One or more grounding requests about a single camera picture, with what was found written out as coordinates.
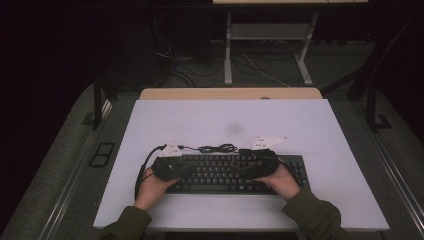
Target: sleeve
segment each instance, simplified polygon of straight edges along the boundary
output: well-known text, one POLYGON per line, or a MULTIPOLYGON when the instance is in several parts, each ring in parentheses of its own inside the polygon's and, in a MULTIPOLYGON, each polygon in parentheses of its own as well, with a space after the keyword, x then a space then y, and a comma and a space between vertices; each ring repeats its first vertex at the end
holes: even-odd
POLYGON ((333 204, 319 200, 309 190, 302 189, 290 199, 283 212, 299 225, 308 239, 352 239, 340 226, 339 210, 333 204))
POLYGON ((126 207, 116 222, 102 229, 97 239, 139 240, 151 221, 146 211, 126 207))

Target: white tabletop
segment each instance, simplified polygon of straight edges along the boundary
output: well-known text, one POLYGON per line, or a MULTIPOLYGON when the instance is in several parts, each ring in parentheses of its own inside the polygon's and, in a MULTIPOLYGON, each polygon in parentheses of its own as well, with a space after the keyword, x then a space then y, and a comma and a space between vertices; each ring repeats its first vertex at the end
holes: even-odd
MULTIPOLYGON (((289 138, 272 150, 303 156, 312 192, 339 208, 343 228, 389 229, 328 101, 320 99, 137 101, 94 227, 116 221, 125 206, 134 203, 138 171, 156 146, 232 143, 249 148, 258 136, 289 138)), ((297 225, 281 212, 284 204, 278 196, 167 194, 150 211, 149 229, 296 230, 297 225)))

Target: table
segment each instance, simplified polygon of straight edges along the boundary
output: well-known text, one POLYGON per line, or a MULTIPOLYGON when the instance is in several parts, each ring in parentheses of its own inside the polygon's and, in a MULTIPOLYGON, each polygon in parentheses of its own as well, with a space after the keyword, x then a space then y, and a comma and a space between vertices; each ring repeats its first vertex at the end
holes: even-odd
MULTIPOLYGON (((350 231, 389 229, 328 101, 321 99, 316 89, 146 89, 140 98, 95 227, 115 221, 125 206, 133 204, 139 168, 154 147, 175 141, 190 147, 232 143, 245 148, 261 135, 289 138, 272 150, 303 156, 312 192, 339 208, 342 227, 350 231), (175 94, 167 100, 160 100, 173 91, 175 94), (287 99, 291 91, 303 95, 287 99), (211 99, 214 94, 218 94, 218 99, 211 99)), ((278 196, 169 194, 150 211, 153 221, 148 230, 298 230, 296 223, 281 213, 283 206, 284 201, 278 196)))
MULTIPOLYGON (((213 0, 214 4, 331 4, 356 3, 368 0, 213 0)), ((319 12, 314 12, 309 23, 291 24, 233 24, 231 13, 227 14, 227 34, 225 42, 224 79, 226 85, 232 85, 231 72, 231 40, 302 40, 303 45, 299 53, 295 54, 297 67, 306 86, 313 85, 311 75, 305 65, 305 56, 308 51, 319 12)))

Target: black keyboard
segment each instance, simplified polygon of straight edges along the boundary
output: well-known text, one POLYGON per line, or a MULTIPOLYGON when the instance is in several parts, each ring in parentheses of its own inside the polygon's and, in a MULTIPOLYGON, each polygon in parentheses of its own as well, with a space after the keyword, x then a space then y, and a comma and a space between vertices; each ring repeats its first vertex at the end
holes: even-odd
MULTIPOLYGON (((291 167, 299 186, 310 189, 302 156, 280 156, 291 167)), ((166 193, 276 194, 264 183, 240 178, 237 169, 254 164, 255 160, 252 156, 190 154, 183 155, 181 160, 192 167, 180 181, 169 187, 166 193)))

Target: person's right hand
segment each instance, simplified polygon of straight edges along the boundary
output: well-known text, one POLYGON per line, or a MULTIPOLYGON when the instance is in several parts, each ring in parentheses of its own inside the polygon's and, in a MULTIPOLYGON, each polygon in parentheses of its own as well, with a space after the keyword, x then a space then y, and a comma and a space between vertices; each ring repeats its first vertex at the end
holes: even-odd
POLYGON ((297 185, 296 180, 294 180, 289 170, 281 164, 272 175, 254 180, 263 182, 268 187, 272 187, 286 202, 300 191, 299 185, 297 185))

